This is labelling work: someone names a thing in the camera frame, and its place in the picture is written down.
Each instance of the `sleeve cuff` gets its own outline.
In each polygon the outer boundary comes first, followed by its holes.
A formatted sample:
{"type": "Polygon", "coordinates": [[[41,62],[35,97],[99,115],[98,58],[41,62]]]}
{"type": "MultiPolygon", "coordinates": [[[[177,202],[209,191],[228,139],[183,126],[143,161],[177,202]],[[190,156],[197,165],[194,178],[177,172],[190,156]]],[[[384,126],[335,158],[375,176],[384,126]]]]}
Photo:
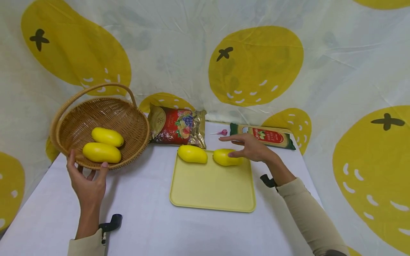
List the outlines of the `sleeve cuff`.
{"type": "Polygon", "coordinates": [[[290,196],[290,195],[296,195],[300,194],[303,192],[309,192],[305,185],[303,184],[302,180],[300,178],[296,178],[295,180],[282,185],[280,187],[277,187],[278,193],[282,197],[290,196]]]}
{"type": "Polygon", "coordinates": [[[103,249],[101,241],[103,239],[103,230],[98,229],[95,234],[81,239],[71,239],[68,246],[68,256],[88,255],[89,252],[96,252],[103,249]]]}

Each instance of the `spaghetti package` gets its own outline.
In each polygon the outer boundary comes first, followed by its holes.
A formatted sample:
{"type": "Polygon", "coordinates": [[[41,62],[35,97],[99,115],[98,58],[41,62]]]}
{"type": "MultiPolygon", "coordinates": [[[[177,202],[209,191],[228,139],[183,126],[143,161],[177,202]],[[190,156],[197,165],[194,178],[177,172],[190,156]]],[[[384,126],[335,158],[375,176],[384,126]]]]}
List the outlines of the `spaghetti package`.
{"type": "Polygon", "coordinates": [[[194,145],[206,149],[205,114],[205,110],[170,109],[151,104],[148,115],[151,142],[194,145]]]}
{"type": "Polygon", "coordinates": [[[290,139],[290,130],[283,128],[271,128],[252,125],[230,124],[230,135],[235,134],[252,134],[266,146],[296,150],[290,139]]]}

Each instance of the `beige sleeve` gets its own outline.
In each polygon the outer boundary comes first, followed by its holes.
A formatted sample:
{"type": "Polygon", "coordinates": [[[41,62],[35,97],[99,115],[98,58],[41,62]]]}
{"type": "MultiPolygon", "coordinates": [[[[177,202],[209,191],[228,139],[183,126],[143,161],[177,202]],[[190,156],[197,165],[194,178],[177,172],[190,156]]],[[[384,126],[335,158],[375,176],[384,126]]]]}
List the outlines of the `beige sleeve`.
{"type": "Polygon", "coordinates": [[[336,227],[299,178],[277,189],[315,256],[326,255],[329,250],[349,256],[336,227]]]}
{"type": "Polygon", "coordinates": [[[105,246],[102,245],[103,230],[78,240],[71,239],[68,246],[68,256],[104,256],[105,246]]]}

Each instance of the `red package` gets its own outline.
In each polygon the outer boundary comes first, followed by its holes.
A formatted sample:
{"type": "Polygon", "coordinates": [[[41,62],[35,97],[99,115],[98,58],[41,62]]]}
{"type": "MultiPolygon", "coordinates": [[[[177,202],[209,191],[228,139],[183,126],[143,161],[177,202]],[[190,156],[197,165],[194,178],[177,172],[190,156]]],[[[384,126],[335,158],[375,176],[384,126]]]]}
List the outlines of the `red package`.
{"type": "Polygon", "coordinates": [[[206,149],[205,114],[205,110],[170,109],[151,104],[148,115],[151,142],[206,149]]]}

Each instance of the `pink lollipop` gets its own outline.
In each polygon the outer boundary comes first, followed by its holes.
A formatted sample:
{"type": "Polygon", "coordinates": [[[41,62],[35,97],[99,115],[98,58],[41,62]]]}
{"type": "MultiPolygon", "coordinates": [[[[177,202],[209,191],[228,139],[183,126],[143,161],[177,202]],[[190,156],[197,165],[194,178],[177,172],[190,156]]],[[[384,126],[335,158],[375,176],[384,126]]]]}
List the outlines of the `pink lollipop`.
{"type": "Polygon", "coordinates": [[[223,129],[222,131],[217,132],[217,133],[214,133],[214,134],[219,134],[219,135],[224,135],[224,136],[226,136],[226,135],[228,134],[228,130],[223,129]]]}

